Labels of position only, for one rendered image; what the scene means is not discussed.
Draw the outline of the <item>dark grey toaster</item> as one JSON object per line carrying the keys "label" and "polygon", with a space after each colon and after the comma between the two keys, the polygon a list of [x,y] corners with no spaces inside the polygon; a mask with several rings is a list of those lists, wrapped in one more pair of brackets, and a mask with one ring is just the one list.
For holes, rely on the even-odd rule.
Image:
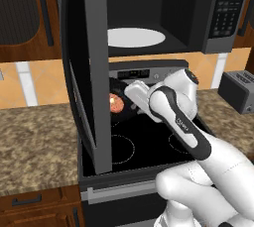
{"label": "dark grey toaster", "polygon": [[239,114],[254,113],[254,74],[249,71],[225,72],[217,93]]}

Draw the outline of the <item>black and steel stove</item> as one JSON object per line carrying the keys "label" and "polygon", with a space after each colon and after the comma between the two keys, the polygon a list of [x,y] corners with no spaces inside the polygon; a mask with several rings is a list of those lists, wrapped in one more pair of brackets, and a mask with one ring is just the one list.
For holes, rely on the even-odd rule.
{"label": "black and steel stove", "polygon": [[[185,60],[116,62],[109,66],[109,78],[127,84],[141,79],[152,86],[188,67]],[[89,187],[101,189],[154,180],[158,172],[192,160],[164,124],[139,112],[127,121],[111,123],[111,150],[112,171],[97,174],[84,144],[78,144],[80,193]],[[81,202],[85,227],[153,227],[167,205],[157,192],[96,204]]]}

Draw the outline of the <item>round brown waffle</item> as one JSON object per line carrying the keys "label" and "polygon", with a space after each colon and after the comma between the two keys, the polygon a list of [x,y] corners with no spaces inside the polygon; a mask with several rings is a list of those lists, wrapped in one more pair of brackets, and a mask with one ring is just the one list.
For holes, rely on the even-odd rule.
{"label": "round brown waffle", "polygon": [[109,94],[110,111],[112,113],[120,113],[124,109],[124,101],[114,93]]}

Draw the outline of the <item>dark grey microwave door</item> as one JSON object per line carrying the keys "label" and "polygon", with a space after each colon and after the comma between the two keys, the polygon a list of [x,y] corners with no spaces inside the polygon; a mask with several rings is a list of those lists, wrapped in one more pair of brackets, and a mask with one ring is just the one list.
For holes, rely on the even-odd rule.
{"label": "dark grey microwave door", "polygon": [[60,0],[65,83],[77,133],[97,173],[112,170],[106,0]]}

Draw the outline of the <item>brown base cupboard door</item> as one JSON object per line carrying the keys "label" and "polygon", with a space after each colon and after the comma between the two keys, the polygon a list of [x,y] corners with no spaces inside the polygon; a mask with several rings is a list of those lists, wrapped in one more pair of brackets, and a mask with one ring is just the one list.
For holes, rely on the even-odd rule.
{"label": "brown base cupboard door", "polygon": [[[79,226],[84,227],[80,219]],[[2,216],[0,227],[75,227],[75,225],[73,216],[65,213],[50,213],[35,216],[25,214]]]}

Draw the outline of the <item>dark grey microwave oven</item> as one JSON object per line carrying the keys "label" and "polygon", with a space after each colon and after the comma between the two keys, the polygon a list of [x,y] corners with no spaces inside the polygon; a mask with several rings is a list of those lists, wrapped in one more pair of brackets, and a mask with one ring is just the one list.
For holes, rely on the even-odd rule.
{"label": "dark grey microwave oven", "polygon": [[113,48],[110,57],[170,53],[229,53],[245,0],[106,0],[107,31],[143,28],[166,39],[145,48]]}

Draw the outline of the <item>black bowl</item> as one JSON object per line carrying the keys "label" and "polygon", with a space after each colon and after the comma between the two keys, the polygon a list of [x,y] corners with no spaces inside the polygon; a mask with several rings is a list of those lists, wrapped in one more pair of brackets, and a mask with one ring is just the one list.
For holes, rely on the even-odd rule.
{"label": "black bowl", "polygon": [[118,80],[116,78],[109,78],[109,94],[114,93],[122,98],[124,101],[124,109],[120,113],[112,113],[111,123],[118,123],[127,121],[135,117],[138,113],[139,107],[135,105],[124,93],[125,88],[128,86],[124,81]]}

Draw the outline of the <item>brown wall cupboard door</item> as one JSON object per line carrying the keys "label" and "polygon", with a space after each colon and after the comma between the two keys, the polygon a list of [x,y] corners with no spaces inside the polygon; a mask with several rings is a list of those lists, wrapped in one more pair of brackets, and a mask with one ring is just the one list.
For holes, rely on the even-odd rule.
{"label": "brown wall cupboard door", "polygon": [[[242,27],[246,11],[249,7],[250,0],[246,0],[244,3],[244,7],[241,13],[241,18],[239,22],[238,29]],[[236,34],[234,45],[235,48],[251,48],[254,47],[254,24],[251,25],[248,21],[247,28],[245,31],[245,35],[243,37],[240,37]]]}
{"label": "brown wall cupboard door", "polygon": [[58,59],[59,0],[47,0],[54,45],[48,46],[40,0],[0,0],[0,62]]}

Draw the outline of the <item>white microwave turntable plate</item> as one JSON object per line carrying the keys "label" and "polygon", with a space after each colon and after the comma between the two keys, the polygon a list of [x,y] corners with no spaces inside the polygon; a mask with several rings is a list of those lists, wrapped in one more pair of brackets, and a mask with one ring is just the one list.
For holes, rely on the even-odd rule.
{"label": "white microwave turntable plate", "polygon": [[108,46],[113,48],[145,48],[162,43],[166,36],[143,28],[115,28],[107,31]]}

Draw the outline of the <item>brown wooden drawer front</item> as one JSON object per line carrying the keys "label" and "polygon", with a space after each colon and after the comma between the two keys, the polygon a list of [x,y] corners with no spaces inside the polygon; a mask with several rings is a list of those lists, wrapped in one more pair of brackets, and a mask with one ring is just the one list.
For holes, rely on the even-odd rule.
{"label": "brown wooden drawer front", "polygon": [[[13,198],[18,198],[19,200],[33,199],[36,198],[38,194],[42,195],[41,202],[14,207],[12,206]],[[64,203],[77,201],[80,201],[80,193],[77,185],[30,191],[8,196],[0,196],[0,215],[16,212],[18,210],[42,208],[52,205],[62,205]]]}

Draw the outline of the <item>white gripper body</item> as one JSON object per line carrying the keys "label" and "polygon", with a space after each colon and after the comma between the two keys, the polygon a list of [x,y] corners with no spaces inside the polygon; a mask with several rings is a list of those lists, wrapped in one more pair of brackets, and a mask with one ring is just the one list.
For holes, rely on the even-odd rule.
{"label": "white gripper body", "polygon": [[135,80],[125,90],[125,95],[143,112],[149,112],[148,92],[150,87],[141,80]]}

